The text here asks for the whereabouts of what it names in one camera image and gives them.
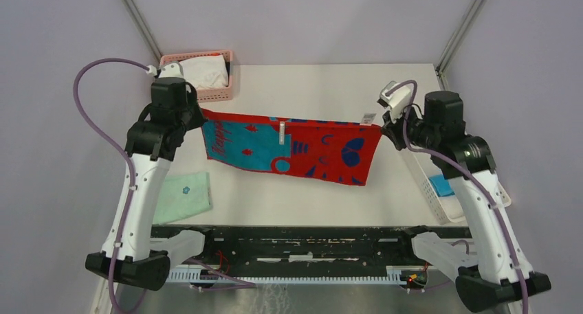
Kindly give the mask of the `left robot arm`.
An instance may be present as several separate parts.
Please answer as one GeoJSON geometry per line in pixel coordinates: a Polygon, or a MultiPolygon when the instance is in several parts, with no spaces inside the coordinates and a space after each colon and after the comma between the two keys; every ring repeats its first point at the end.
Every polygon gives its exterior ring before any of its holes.
{"type": "Polygon", "coordinates": [[[85,268],[114,282],[157,291],[170,270],[183,238],[174,236],[151,248],[151,227],[162,184],[188,131],[202,127],[206,118],[195,88],[182,77],[160,76],[151,84],[151,103],[128,130],[124,154],[128,195],[118,210],[102,249],[88,254],[85,268]]]}

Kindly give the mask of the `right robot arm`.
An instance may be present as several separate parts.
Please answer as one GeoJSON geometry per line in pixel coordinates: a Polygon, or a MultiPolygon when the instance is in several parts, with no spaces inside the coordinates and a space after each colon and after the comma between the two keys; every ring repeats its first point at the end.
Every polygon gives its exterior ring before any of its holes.
{"type": "Polygon", "coordinates": [[[447,244],[425,227],[414,227],[407,232],[409,239],[398,244],[398,258],[407,265],[422,259],[436,267],[453,281],[471,312],[520,303],[527,313],[529,298],[549,291],[551,281],[534,270],[520,249],[487,142],[466,132],[459,94],[428,93],[422,116],[415,113],[414,96],[409,88],[380,93],[382,133],[398,150],[429,154],[460,203],[476,254],[447,244]]]}

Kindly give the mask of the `red and blue towel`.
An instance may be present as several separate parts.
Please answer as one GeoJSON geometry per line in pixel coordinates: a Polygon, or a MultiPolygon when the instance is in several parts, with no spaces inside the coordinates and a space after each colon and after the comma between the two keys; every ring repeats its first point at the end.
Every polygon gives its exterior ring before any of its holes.
{"type": "Polygon", "coordinates": [[[357,122],[203,110],[208,159],[252,172],[365,186],[381,131],[357,122]]]}

